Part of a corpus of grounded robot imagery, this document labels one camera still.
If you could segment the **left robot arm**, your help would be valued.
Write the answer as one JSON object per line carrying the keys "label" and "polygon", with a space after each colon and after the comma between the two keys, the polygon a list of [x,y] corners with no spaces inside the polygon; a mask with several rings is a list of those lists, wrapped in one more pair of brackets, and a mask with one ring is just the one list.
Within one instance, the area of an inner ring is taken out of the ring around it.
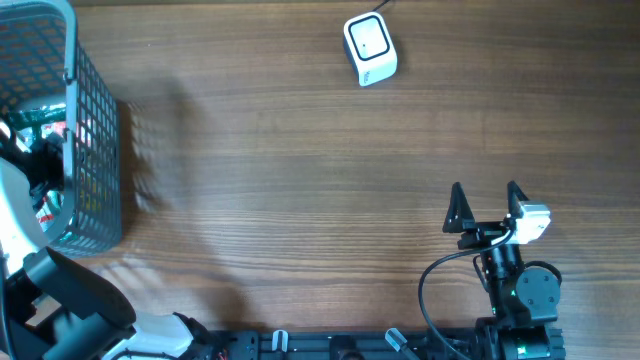
{"label": "left robot arm", "polygon": [[35,156],[1,127],[1,350],[11,359],[213,359],[195,319],[137,312],[112,283],[48,245],[32,209]]}

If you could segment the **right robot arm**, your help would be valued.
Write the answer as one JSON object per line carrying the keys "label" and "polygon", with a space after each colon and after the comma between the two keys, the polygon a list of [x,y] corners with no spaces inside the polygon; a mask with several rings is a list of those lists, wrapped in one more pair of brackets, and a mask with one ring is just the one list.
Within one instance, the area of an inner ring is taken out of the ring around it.
{"label": "right robot arm", "polygon": [[564,359],[558,319],[562,275],[544,261],[525,262],[520,248],[539,239],[551,223],[550,208],[530,200],[513,181],[507,185],[508,212],[501,221],[478,222],[460,183],[452,185],[443,231],[459,233],[460,250],[477,250],[473,264],[492,306],[468,339],[447,340],[470,359]]}

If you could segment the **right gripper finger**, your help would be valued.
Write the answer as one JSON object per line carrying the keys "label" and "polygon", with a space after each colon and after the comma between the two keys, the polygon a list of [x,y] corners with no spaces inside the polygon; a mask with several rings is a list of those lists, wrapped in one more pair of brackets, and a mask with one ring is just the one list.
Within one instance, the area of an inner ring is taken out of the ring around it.
{"label": "right gripper finger", "polygon": [[476,228],[476,221],[460,182],[451,188],[449,208],[442,231],[444,233],[462,233]]}
{"label": "right gripper finger", "polygon": [[521,218],[528,204],[529,198],[524,194],[518,184],[512,180],[507,184],[508,213],[513,218]]}

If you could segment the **red Nescafe coffee stick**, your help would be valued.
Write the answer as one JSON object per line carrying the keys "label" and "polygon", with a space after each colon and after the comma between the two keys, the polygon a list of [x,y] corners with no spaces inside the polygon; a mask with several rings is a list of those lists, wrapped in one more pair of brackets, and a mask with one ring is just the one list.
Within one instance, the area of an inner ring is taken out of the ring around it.
{"label": "red Nescafe coffee stick", "polygon": [[41,209],[36,213],[36,218],[41,226],[50,226],[61,213],[62,200],[58,195],[46,196]]}

